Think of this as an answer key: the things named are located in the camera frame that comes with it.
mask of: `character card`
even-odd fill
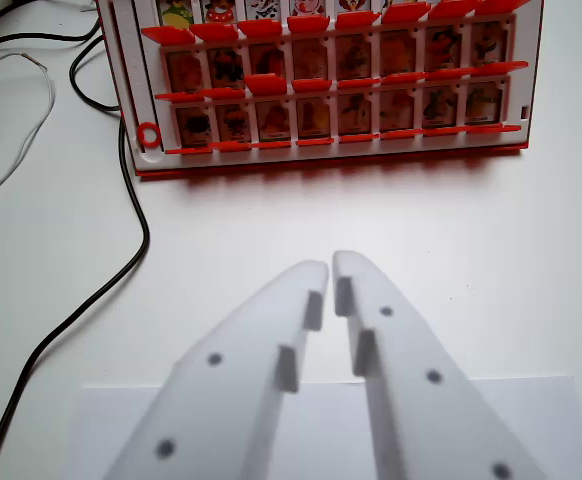
[[[327,78],[327,47],[317,38],[293,42],[293,70],[296,79]]]
[[[460,66],[462,35],[451,25],[427,28],[424,69],[427,72]]]
[[[220,141],[251,141],[249,114],[240,105],[218,105],[215,107],[215,114],[218,117]]]
[[[247,20],[280,20],[280,0],[245,0]]]
[[[207,55],[213,88],[244,88],[242,57],[233,48],[212,48]]]
[[[235,23],[235,0],[202,0],[205,23]]]
[[[275,73],[284,77],[284,52],[275,43],[261,43],[249,47],[251,72],[254,74]]]
[[[501,98],[502,90],[494,82],[468,85],[465,123],[477,125],[499,122]]]
[[[193,25],[191,0],[157,0],[160,25],[189,28]]]
[[[381,75],[415,70],[415,38],[407,30],[380,34]]]
[[[205,147],[211,140],[209,117],[199,107],[175,111],[183,148]]]
[[[336,77],[338,80],[364,78],[371,74],[371,45],[364,35],[336,37]]]
[[[298,137],[316,138],[331,135],[329,106],[319,97],[300,98],[296,101]]]
[[[507,31],[500,22],[474,23],[471,32],[471,65],[481,67],[504,62]]]
[[[261,142],[289,140],[291,129],[289,128],[289,111],[282,103],[261,102],[255,104],[258,116],[258,131]]]
[[[452,127],[458,96],[448,85],[424,89],[423,128]]]
[[[351,135],[371,131],[371,102],[364,94],[338,97],[338,134]]]
[[[413,97],[406,90],[380,93],[380,131],[413,128]]]
[[[166,54],[171,91],[194,93],[202,89],[202,67],[192,52]]]

